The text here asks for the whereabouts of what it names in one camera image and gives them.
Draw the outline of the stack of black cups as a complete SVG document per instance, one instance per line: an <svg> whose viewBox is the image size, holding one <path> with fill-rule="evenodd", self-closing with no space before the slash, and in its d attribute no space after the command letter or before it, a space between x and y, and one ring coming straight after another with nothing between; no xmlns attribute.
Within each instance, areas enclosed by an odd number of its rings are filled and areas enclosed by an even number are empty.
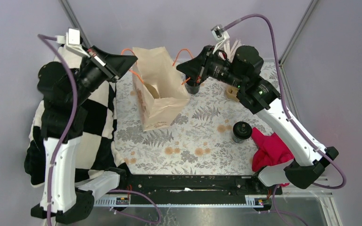
<svg viewBox="0 0 362 226"><path fill-rule="evenodd" d="M190 93L191 95L195 95L199 92L200 85L200 83L197 83L190 77L186 79L185 87L188 93Z"/></svg>

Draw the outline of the tan paper bag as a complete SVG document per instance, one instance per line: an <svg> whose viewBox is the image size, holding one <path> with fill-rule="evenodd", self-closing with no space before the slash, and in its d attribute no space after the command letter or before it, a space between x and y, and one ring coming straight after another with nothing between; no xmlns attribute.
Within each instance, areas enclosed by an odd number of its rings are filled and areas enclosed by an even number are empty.
<svg viewBox="0 0 362 226"><path fill-rule="evenodd" d="M182 73L175 68L165 47L123 49L138 58L129 71L136 93L143 131L169 127L190 100ZM154 99L144 83L156 87L160 98Z"/></svg>

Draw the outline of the single black lid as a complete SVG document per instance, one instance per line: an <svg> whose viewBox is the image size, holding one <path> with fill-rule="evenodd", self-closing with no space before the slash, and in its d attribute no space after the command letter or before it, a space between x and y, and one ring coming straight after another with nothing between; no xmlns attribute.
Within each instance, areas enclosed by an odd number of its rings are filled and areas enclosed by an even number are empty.
<svg viewBox="0 0 362 226"><path fill-rule="evenodd" d="M252 127L250 126L250 124L248 124L247 122L239 121L234 124L232 132L240 132L240 133L250 132L252 135L253 130L252 130Z"/></svg>

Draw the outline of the single black coffee cup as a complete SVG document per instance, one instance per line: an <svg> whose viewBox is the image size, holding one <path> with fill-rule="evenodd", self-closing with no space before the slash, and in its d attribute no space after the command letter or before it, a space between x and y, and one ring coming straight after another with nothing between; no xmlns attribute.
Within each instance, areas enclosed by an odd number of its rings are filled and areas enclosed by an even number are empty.
<svg viewBox="0 0 362 226"><path fill-rule="evenodd" d="M244 143L249 138L251 138L250 132L247 133L233 132L232 134L232 140L238 144Z"/></svg>

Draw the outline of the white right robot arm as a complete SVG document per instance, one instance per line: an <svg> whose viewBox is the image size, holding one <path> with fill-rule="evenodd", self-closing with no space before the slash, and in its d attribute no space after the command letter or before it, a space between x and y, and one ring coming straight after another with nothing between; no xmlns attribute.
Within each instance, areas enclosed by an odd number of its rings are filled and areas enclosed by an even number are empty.
<svg viewBox="0 0 362 226"><path fill-rule="evenodd" d="M285 183L307 189L338 156L338 150L316 140L293 116L278 90L261 77L263 59L252 46L240 46L232 60L223 50L205 46L200 54L176 66L188 81L200 85L211 77L238 89L237 99L252 114L268 124L292 152L294 158L274 166L264 166L252 180L258 194L270 186Z"/></svg>

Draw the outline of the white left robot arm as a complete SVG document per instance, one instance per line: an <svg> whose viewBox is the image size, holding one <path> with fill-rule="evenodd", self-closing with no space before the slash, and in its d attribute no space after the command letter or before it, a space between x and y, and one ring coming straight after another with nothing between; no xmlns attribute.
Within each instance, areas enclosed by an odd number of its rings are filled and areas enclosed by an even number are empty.
<svg viewBox="0 0 362 226"><path fill-rule="evenodd" d="M109 54L97 47L80 49L80 67L72 70L56 52L57 61L39 71L37 89L43 95L45 111L41 116L41 136L45 149L45 185L41 202L31 215L61 224L86 219L94 202L110 191L127 189L124 169L105 167L91 181L75 185L76 153L82 139L87 111L83 103L104 82L117 82L136 63L137 57Z"/></svg>

